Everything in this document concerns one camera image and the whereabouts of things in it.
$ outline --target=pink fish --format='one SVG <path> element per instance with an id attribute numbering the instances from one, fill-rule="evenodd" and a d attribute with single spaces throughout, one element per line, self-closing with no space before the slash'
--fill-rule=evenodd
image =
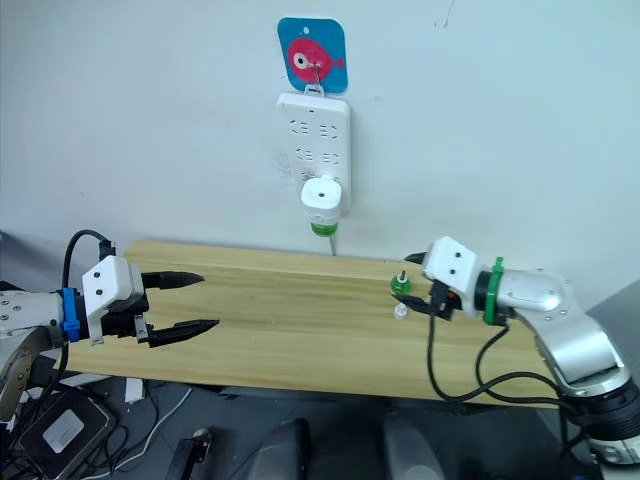
<path id="1" fill-rule="evenodd" d="M 310 38 L 296 38 L 289 45 L 289 65 L 301 80 L 314 83 L 318 72 L 318 79 L 329 75 L 334 65 L 344 68 L 344 60 L 333 60 L 322 45 Z"/>

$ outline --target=power strip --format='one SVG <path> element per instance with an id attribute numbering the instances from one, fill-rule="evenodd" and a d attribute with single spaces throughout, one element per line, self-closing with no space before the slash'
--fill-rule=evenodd
<path id="1" fill-rule="evenodd" d="M 310 178 L 331 175 L 342 187 L 342 215 L 351 206 L 351 110 L 343 100 L 283 93 L 281 130 L 298 194 Z"/>

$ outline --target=green ring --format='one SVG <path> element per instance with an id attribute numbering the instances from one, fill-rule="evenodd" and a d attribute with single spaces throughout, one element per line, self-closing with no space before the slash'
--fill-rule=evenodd
<path id="1" fill-rule="evenodd" d="M 495 325 L 498 286 L 500 285 L 500 279 L 504 273 L 504 267 L 502 266 L 503 261 L 503 257 L 496 258 L 496 264 L 491 269 L 491 278 L 489 279 L 489 285 L 487 286 L 487 298 L 485 300 L 484 307 L 484 321 L 487 325 Z"/>

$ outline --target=white plug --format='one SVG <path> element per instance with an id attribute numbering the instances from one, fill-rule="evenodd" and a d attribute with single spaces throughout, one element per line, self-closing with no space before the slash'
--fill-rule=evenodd
<path id="1" fill-rule="evenodd" d="M 300 201 L 314 233 L 329 237 L 336 232 L 340 220 L 342 187 L 331 175 L 307 180 L 302 187 Z"/>

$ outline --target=wooden board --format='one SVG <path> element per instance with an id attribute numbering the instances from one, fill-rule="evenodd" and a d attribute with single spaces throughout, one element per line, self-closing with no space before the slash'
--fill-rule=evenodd
<path id="1" fill-rule="evenodd" d="M 134 339 L 73 344 L 69 368 L 212 385 L 437 398 L 425 369 L 427 318 L 392 315 L 393 275 L 406 268 L 413 292 L 429 282 L 417 265 L 383 260 L 178 245 L 140 241 L 127 252 L 143 272 L 184 270 L 205 281 L 176 290 L 149 290 L 147 321 L 157 328 L 214 318 L 221 324 L 187 342 L 149 349 Z M 513 370 L 547 374 L 533 335 L 519 322 L 492 348 L 487 378 Z M 436 374 L 445 391 L 475 387 L 473 362 L 496 327 L 462 313 L 438 322 Z M 533 380 L 496 391 L 544 395 Z M 478 402 L 496 403 L 487 396 Z"/>

